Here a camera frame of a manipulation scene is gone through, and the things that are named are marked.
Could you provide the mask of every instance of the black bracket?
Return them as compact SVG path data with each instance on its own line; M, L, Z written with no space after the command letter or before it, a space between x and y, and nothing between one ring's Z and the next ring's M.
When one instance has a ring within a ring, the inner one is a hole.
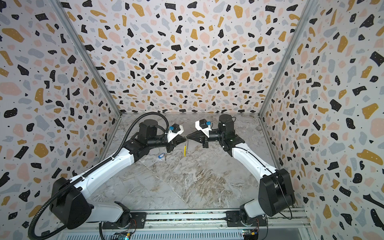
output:
M255 221L250 226L245 226L240 220L240 212L239 211L226 211L227 217L227 226L228 227L257 227L257 220L259 220L259 227L266 227L266 219L263 219L263 216L255 217Z
M133 226L131 226L131 230L135 229L135 221L136 221L136 229L143 229L145 225L145 221L147 218L146 212L131 212L132 218L131 222L133 222ZM119 229L113 222L104 222L102 229Z

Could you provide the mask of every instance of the robotic arm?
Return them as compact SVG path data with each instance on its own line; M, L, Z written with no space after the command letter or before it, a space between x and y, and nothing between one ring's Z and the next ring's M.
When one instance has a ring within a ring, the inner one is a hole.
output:
M159 115L167 123L166 129L157 121L146 119L139 124L139 131L127 140L133 126L143 117ZM166 118L159 113L145 113L129 127L118 150L110 157L80 175L66 180L56 180L52 187L52 197L34 216L28 229L32 240L47 239L64 228L74 229L85 222L112 222L119 228L126 228L131 221L130 210L120 202L94 203L87 201L92 193L108 179L125 167L137 162L156 147L166 147L170 153L175 146L191 139L208 148L208 142L218 141L223 150L239 160L260 183L258 199L240 206L240 218L244 224L252 224L257 216L273 216L295 202L290 176L285 169L277 170L254 153L245 141L235 134L232 116L219 117L218 129L212 129L212 123L205 119L195 123L197 131L182 137L181 125L168 125ZM50 208L64 226L45 236L35 235L37 220L46 208Z

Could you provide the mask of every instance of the terrazzo pattern wallpaper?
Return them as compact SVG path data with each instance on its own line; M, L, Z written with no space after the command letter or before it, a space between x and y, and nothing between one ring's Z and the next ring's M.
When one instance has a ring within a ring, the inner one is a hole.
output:
M27 228L60 177L98 162L117 116L47 1L0 1L0 239ZM46 211L36 232L58 219Z
M319 1L261 118L318 239L384 239L383 0Z
M66 0L122 112L259 112L303 0Z

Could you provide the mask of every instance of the marble floor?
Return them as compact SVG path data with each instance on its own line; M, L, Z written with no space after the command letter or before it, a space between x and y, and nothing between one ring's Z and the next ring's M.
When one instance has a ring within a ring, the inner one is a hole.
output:
M125 132L138 114L126 114L114 136L107 156L120 145ZM219 115L165 114L169 125L184 127L183 136L195 131L194 122L205 118L217 128ZM257 116L236 114L235 131L263 160L274 166ZM158 116L149 116L159 125L165 122ZM138 131L138 124L131 135ZM96 202L120 201L130 209L211 209L238 208L258 194L258 182L236 159L221 149L218 142L209 148L188 141L187 156L184 144L159 159L165 148L152 149L133 165L122 169L104 183L89 200Z

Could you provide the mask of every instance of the black mounting plate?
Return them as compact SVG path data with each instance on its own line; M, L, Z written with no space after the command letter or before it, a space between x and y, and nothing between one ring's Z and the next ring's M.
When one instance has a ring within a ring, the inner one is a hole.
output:
M137 224L136 229L143 229L144 225L145 225L147 213L146 212L131 212L131 215L132 215L132 219L134 219L136 221L136 224ZM115 226L113 224L113 222L104 222L102 229L119 229L119 228L117 226Z
M230 222L227 221L228 227L246 227L240 221L239 211L226 211L225 213L227 215L227 219L230 220ZM259 220L259 227L265 227L266 226L266 219L263 219L262 215L257 216L256 218ZM250 227L257 227L257 222L253 223Z

